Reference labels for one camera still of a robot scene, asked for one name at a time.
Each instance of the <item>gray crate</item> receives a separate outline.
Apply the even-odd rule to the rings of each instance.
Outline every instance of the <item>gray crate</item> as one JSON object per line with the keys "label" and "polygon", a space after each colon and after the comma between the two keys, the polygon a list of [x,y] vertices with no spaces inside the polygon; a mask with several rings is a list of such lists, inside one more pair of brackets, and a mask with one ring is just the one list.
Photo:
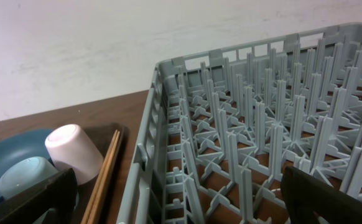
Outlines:
{"label": "gray crate", "polygon": [[362,23],[159,62],[117,222],[270,223],[284,166],[362,201]]}

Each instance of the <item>chopstick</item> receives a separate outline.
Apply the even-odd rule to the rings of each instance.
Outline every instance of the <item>chopstick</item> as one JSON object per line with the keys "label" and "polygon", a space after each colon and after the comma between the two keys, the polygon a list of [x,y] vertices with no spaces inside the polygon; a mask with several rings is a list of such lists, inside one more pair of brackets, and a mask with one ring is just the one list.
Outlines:
{"label": "chopstick", "polygon": [[102,206],[104,201],[102,200],[102,194],[104,186],[106,185],[106,182],[108,180],[109,168],[113,162],[114,153],[118,146],[119,137],[120,137],[120,132],[116,130],[113,134],[111,144],[109,145],[109,150],[106,153],[101,171],[98,174],[96,184],[94,186],[90,200],[88,201],[88,205],[86,207],[86,211],[84,212],[81,224],[92,224],[98,222],[97,212],[99,207]]}

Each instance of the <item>blue plate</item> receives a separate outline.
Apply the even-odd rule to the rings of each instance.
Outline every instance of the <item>blue plate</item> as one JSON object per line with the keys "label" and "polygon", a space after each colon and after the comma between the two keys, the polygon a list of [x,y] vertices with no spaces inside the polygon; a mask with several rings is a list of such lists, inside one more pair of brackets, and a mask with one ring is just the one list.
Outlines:
{"label": "blue plate", "polygon": [[52,132],[51,129],[38,129],[18,134],[0,142],[0,177],[9,168],[18,162],[41,156],[51,161],[49,152],[45,147],[45,138]]}

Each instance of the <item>dish rack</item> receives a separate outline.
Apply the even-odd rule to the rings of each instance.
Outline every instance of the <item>dish rack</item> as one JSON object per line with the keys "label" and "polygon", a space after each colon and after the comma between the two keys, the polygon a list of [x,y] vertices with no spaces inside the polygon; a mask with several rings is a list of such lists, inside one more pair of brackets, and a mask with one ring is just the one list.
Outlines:
{"label": "dish rack", "polygon": [[117,223],[290,223],[286,166],[362,202],[362,23],[159,62]]}

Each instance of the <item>wall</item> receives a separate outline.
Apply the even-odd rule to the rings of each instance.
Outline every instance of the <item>wall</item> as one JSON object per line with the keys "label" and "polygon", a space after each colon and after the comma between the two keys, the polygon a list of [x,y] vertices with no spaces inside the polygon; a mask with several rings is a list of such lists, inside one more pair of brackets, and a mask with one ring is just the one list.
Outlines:
{"label": "wall", "polygon": [[0,0],[0,120],[145,90],[159,60],[357,21],[362,0]]}

